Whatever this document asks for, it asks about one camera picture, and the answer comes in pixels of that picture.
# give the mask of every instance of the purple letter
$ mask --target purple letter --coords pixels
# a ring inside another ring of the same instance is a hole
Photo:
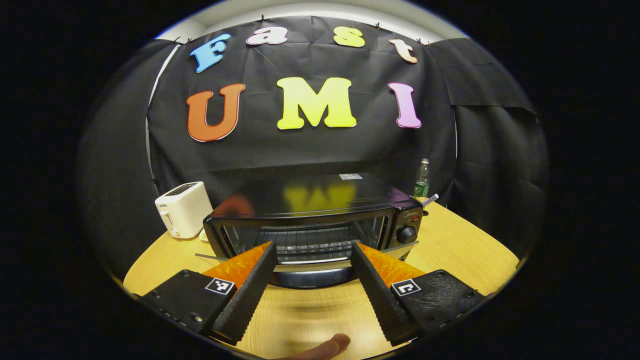
[[[398,101],[398,111],[400,112],[400,116],[396,120],[398,126],[412,129],[422,126],[420,119],[415,116],[415,108],[411,98],[413,88],[400,83],[389,83],[389,87],[396,93],[396,100]]]

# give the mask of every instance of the toaster oven door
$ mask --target toaster oven door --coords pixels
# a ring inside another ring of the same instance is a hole
[[[325,222],[309,218],[306,224],[217,225],[223,241],[235,254],[240,254],[268,241],[276,243],[278,263],[312,264],[342,261],[351,258],[352,241],[378,249],[388,231],[388,213],[349,216],[349,220]]]

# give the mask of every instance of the human hand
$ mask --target human hand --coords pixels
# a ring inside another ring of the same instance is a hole
[[[349,343],[351,343],[349,336],[336,334],[331,339],[307,351],[274,360],[329,360],[347,350]]]

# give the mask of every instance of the letter m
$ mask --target letter m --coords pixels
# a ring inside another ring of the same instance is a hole
[[[282,119],[278,128],[299,129],[305,121],[298,116],[298,106],[312,126],[317,126],[322,119],[324,109],[329,107],[324,124],[329,127],[356,126],[356,118],[351,116],[349,105],[349,86],[351,82],[344,78],[328,78],[316,94],[303,78],[283,78],[277,85],[284,91]]]

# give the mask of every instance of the plastic bottle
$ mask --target plastic bottle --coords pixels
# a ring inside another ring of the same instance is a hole
[[[424,158],[420,162],[420,168],[418,169],[418,177],[415,180],[415,186],[413,188],[414,197],[427,197],[429,196],[429,159]]]

